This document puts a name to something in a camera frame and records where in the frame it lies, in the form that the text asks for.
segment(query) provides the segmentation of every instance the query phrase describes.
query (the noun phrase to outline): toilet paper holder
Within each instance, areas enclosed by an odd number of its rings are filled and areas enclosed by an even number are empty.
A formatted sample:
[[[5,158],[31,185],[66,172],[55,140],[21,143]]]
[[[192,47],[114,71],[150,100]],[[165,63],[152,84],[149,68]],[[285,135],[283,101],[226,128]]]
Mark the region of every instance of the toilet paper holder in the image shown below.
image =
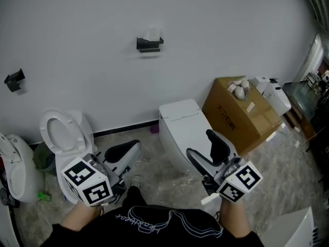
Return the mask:
[[[145,52],[159,52],[160,51],[160,44],[163,44],[163,39],[160,38],[159,41],[148,41],[145,39],[139,39],[137,38],[137,45],[136,48],[139,50],[141,53]]]
[[[23,79],[25,79],[25,76],[22,69],[20,69],[18,72],[12,75],[8,75],[4,83],[8,86],[9,90],[13,93],[21,89],[18,81]]]

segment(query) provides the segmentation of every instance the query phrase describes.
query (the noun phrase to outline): black t-shirt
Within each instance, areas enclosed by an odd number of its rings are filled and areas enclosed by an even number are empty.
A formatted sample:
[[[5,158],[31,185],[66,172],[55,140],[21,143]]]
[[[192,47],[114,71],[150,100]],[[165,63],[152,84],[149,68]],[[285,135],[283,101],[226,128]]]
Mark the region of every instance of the black t-shirt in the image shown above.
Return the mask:
[[[111,246],[120,242],[161,244],[170,241],[214,242],[217,246],[263,246],[256,233],[236,239],[208,213],[199,209],[172,209],[161,206],[118,208],[73,232],[53,225],[42,246]]]

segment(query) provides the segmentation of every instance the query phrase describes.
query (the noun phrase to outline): marble floor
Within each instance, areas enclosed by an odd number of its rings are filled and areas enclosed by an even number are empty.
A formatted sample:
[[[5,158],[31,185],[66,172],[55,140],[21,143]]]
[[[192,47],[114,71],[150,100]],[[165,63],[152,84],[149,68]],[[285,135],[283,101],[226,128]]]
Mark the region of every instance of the marble floor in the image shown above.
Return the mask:
[[[207,196],[201,177],[181,174],[173,168],[165,155],[158,134],[142,128],[95,139],[98,147],[121,144],[133,139],[142,143],[142,158],[125,176],[126,184],[132,175],[143,178],[141,192],[146,202],[176,208],[201,208],[211,214],[218,206],[202,206]],[[328,216],[323,205],[321,174],[312,154],[305,153],[308,143],[305,137],[290,127],[280,127],[276,135],[250,152],[245,159],[252,161],[264,177],[262,183],[246,196],[246,212],[252,229],[261,235],[276,217],[312,207],[320,234],[328,229]],[[72,208],[64,200],[57,178],[45,176],[46,191],[51,202],[22,204],[15,210],[17,226],[25,246],[39,246],[51,233],[51,225],[62,220]],[[109,205],[109,211],[121,205]]]

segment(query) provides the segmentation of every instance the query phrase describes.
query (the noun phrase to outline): toilet bowl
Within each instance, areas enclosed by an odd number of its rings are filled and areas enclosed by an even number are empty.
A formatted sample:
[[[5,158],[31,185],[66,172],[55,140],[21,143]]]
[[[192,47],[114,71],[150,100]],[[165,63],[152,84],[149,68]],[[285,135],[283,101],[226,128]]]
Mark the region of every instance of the toilet bowl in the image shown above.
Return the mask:
[[[5,165],[11,195],[22,202],[35,202],[44,190],[43,173],[37,171],[33,150],[19,136],[0,133],[0,156]]]
[[[159,138],[172,165],[184,174],[200,175],[186,155],[190,147],[210,161],[211,142],[206,131],[212,129],[197,103],[184,100],[159,108]]]
[[[64,196],[76,204],[78,197],[68,187],[61,171],[76,157],[84,157],[97,150],[88,121],[80,111],[64,112],[50,108],[42,115],[40,133],[45,144],[55,154],[57,178]]]
[[[267,85],[263,96],[279,116],[284,115],[291,109],[288,97],[277,83],[270,82]]]

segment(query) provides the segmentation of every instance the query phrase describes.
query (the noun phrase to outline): small green object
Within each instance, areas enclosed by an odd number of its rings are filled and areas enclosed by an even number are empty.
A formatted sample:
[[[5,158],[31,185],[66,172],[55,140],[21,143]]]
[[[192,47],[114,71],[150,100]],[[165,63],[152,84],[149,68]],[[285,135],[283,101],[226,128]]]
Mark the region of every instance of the small green object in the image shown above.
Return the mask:
[[[47,195],[43,192],[39,192],[38,193],[38,198],[41,200],[41,201],[48,201],[50,202],[51,201],[51,195]]]

